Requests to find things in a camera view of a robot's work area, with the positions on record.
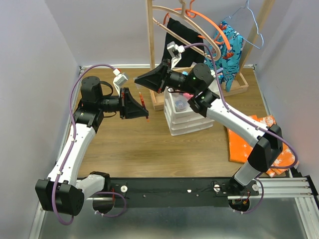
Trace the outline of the red pen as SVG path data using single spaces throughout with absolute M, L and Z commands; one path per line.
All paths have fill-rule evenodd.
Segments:
M 147 110 L 147 109 L 146 109 L 146 105 L 145 105 L 145 101 L 144 101 L 144 98 L 143 98 L 143 95 L 142 95 L 142 93 L 141 93 L 140 91 L 139 91 L 139 96 L 140 96 L 140 100 L 141 100 L 143 109 L 144 109 L 144 110 Z M 147 120 L 147 122 L 150 122 L 149 116 L 146 116 L 146 120 Z

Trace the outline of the pink lid pencil tube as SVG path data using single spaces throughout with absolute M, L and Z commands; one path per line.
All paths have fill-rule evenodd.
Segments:
M 183 96 L 186 97 L 187 99 L 190 99 L 193 97 L 193 95 L 188 94 L 188 93 L 184 93 Z

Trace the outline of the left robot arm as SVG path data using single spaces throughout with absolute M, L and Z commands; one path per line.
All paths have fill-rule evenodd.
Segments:
M 113 84 L 101 81 L 96 76 L 82 80 L 81 100 L 73 112 L 70 134 L 63 151 L 46 179 L 39 179 L 35 191 L 42 208 L 46 211 L 76 216 L 80 213 L 85 199 L 97 193 L 107 196 L 111 189 L 109 174 L 93 172 L 87 178 L 77 181 L 77 175 L 85 152 L 95 137 L 105 113 L 119 114 L 121 119 L 148 117 L 149 112 L 131 95 L 129 88 L 123 87 L 128 80 L 124 73 L 119 73 Z M 111 91 L 104 95 L 102 85 Z

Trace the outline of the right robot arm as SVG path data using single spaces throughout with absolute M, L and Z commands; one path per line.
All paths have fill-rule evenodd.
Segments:
M 170 68 L 163 60 L 153 70 L 134 79 L 138 85 L 154 92 L 174 89 L 191 94 L 190 108 L 205 118 L 217 121 L 241 136 L 253 148 L 247 161 L 231 177 L 229 189 L 235 195 L 247 190 L 247 185 L 261 173 L 267 172 L 283 151 L 282 130 L 276 124 L 267 126 L 229 106 L 220 94 L 210 90 L 214 81 L 210 68 L 197 63 L 187 74 Z

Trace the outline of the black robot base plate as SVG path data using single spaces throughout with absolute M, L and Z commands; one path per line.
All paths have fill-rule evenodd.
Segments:
M 263 186 L 252 180 L 238 186 L 230 177 L 195 178 L 111 178 L 109 187 L 92 196 L 96 213 L 119 213 L 126 208 L 228 207 L 234 204 L 247 210 L 254 196 L 264 193 Z

